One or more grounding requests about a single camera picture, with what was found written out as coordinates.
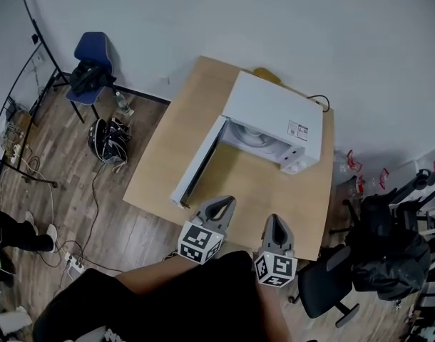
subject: plastic bottle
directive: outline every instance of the plastic bottle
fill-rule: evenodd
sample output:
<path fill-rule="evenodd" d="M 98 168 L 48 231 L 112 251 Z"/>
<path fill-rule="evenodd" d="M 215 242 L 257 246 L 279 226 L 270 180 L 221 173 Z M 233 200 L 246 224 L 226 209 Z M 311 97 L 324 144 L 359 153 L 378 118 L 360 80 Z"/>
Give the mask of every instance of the plastic bottle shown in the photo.
<path fill-rule="evenodd" d="M 342 186 L 345 187 L 345 192 L 347 194 L 348 200 L 359 199 L 363 197 L 363 176 L 352 176 L 351 179 L 347 180 Z"/>
<path fill-rule="evenodd" d="M 389 171 L 384 168 L 379 177 L 370 177 L 368 180 L 363 180 L 363 195 L 367 197 L 375 194 L 384 194 L 386 190 L 386 179 L 388 176 Z"/>
<path fill-rule="evenodd" d="M 352 150 L 345 156 L 342 152 L 335 152 L 333 159 L 333 184 L 339 185 L 357 175 L 362 169 L 362 164 L 352 157 Z"/>
<path fill-rule="evenodd" d="M 360 199 L 369 195 L 384 194 L 386 190 L 386 179 L 389 176 L 389 171 L 384 168 L 379 177 L 370 177 L 365 180 L 363 175 L 353 176 L 343 186 L 346 187 L 346 192 L 349 200 Z"/>
<path fill-rule="evenodd" d="M 117 91 L 115 94 L 115 98 L 116 98 L 116 103 L 118 104 L 118 107 L 121 109 L 123 114 L 125 115 L 130 114 L 131 107 L 127 103 L 126 98 L 124 98 L 124 95 L 121 94 L 119 91 Z"/>

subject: black pants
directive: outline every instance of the black pants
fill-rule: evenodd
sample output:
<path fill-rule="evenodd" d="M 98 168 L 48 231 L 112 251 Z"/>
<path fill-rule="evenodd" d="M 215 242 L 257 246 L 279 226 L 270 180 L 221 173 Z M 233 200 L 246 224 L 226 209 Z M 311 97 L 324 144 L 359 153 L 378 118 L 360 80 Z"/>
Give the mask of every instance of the black pants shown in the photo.
<path fill-rule="evenodd" d="M 102 326 L 125 342 L 267 341 L 252 260 L 243 251 L 210 260 L 142 296 L 87 269 L 39 316 L 33 340 L 75 341 Z"/>
<path fill-rule="evenodd" d="M 1 211 L 0 226 L 2 230 L 0 248 L 10 246 L 25 251 L 49 252 L 54 247 L 52 238 L 46 234 L 37 236 L 31 223 L 18 223 L 8 214 Z"/>

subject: shoe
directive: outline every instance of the shoe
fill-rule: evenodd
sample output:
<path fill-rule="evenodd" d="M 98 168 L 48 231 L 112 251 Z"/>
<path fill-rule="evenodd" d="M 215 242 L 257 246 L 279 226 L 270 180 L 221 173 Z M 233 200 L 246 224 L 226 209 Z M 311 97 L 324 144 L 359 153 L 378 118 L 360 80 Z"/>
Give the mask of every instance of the shoe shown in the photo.
<path fill-rule="evenodd" d="M 50 224 L 48 226 L 48 229 L 46 230 L 46 235 L 50 236 L 51 239 L 53 240 L 53 249 L 49 252 L 49 253 L 54 253 L 56 250 L 56 241 L 58 240 L 58 230 L 55 226 L 53 226 L 52 224 Z"/>
<path fill-rule="evenodd" d="M 30 211 L 26 211 L 26 216 L 24 217 L 24 220 L 26 222 L 29 222 L 32 224 L 32 227 L 34 228 L 34 231 L 35 231 L 35 235 L 38 236 L 39 235 L 39 228 L 36 227 L 36 225 L 34 223 L 34 216 L 32 215 L 32 213 Z"/>

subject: table top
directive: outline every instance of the table top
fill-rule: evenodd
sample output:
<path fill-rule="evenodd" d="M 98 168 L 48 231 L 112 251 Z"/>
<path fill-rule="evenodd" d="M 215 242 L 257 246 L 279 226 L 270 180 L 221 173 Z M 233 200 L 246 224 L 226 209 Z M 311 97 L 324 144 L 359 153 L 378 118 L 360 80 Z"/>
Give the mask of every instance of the table top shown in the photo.
<path fill-rule="evenodd" d="M 332 181 L 333 110 L 324 113 L 321 160 L 303 172 L 287 175 L 278 164 L 220 143 L 188 200 L 190 209 L 181 209 L 170 200 L 171 192 L 221 114 L 240 71 L 236 66 L 199 57 L 153 133 L 124 200 L 183 225 L 201 202 L 232 195 L 237 206 L 227 230 L 228 241 L 257 249 L 265 221 L 276 213 L 294 234 L 295 257 L 315 260 Z"/>

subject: whiteboard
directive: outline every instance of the whiteboard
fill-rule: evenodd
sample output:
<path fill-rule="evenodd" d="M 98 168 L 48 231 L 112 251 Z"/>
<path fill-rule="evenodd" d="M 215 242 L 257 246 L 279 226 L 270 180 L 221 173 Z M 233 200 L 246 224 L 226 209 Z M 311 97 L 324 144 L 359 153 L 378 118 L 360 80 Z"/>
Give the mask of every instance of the whiteboard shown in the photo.
<path fill-rule="evenodd" d="M 0 0 L 0 110 L 24 64 L 36 46 L 35 34 L 23 0 Z M 5 122 L 2 113 L 0 127 Z M 0 158 L 4 151 L 0 148 Z"/>

